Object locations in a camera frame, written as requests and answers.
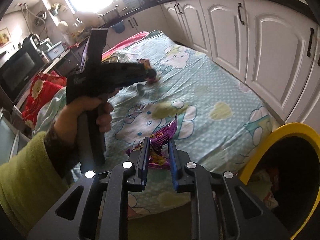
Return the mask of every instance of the microwave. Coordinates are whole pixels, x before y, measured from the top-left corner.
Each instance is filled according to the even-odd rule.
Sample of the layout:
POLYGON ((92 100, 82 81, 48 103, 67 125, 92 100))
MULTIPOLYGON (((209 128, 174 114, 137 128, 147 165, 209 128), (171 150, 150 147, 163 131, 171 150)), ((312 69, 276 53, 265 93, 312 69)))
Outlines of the microwave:
POLYGON ((0 67, 0 86, 12 102, 19 100, 24 87, 43 66, 41 56, 28 42, 0 67))

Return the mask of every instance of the framed picture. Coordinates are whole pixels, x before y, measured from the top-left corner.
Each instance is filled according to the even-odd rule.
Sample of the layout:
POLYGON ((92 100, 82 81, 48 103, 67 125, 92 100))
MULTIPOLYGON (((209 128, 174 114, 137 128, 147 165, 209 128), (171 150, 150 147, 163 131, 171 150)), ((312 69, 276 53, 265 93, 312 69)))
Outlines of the framed picture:
POLYGON ((11 42, 11 36, 8 31, 8 28, 4 28, 0 30, 0 48, 4 47, 5 45, 11 42))

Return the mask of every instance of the cabinet handle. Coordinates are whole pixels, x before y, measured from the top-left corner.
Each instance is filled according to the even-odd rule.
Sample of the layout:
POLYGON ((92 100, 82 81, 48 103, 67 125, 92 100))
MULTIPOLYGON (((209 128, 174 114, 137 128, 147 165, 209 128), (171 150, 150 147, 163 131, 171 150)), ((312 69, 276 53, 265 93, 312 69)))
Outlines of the cabinet handle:
POLYGON ((131 25, 131 28, 134 28, 134 27, 133 27, 133 25, 132 25, 132 23, 130 22, 130 20, 128 20, 128 22, 130 23, 130 25, 131 25))
POLYGON ((178 10, 179 10, 179 13, 181 13, 181 14, 183 14, 183 12, 182 12, 182 7, 181 7, 181 5, 180 5, 180 7, 181 7, 181 11, 180 11, 180 8, 179 8, 179 3, 177 4, 177 7, 178 7, 178 10))
POLYGON ((241 19, 240 7, 242 7, 242 4, 241 4, 241 3, 238 3, 238 16, 239 16, 239 20, 240 20, 241 24, 244 25, 244 21, 241 19))
POLYGON ((310 28, 310 38, 309 38, 309 45, 308 45, 308 51, 307 51, 308 57, 311 56, 310 50, 311 50, 311 45, 312 45, 312 36, 314 33, 315 33, 315 30, 313 28, 310 28))
POLYGON ((134 23, 138 26, 136 19, 133 17, 134 23))
POLYGON ((176 11, 177 14, 179 14, 179 13, 177 12, 176 6, 177 6, 177 5, 175 4, 175 5, 174 5, 174 10, 176 11))

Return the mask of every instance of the person's arm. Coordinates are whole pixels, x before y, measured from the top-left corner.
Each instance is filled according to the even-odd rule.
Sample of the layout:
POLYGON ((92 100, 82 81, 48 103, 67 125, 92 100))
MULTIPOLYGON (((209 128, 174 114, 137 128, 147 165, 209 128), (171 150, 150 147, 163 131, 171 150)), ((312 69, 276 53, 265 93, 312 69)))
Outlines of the person's arm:
MULTIPOLYGON (((38 133, 16 157, 0 166, 0 205, 12 224, 24 236, 68 190, 62 178, 78 162, 77 118, 95 109, 101 101, 81 97, 67 105, 48 133, 38 133)), ((111 129, 108 103, 99 116, 101 132, 111 129)))

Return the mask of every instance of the green sleeve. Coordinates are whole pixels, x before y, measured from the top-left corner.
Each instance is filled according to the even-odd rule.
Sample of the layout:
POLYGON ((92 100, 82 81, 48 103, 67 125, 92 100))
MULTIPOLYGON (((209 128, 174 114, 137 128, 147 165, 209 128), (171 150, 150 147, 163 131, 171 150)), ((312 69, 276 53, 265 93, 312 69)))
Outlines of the green sleeve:
POLYGON ((44 147, 46 133, 38 133, 8 163, 0 166, 0 204, 24 236, 68 190, 44 147))

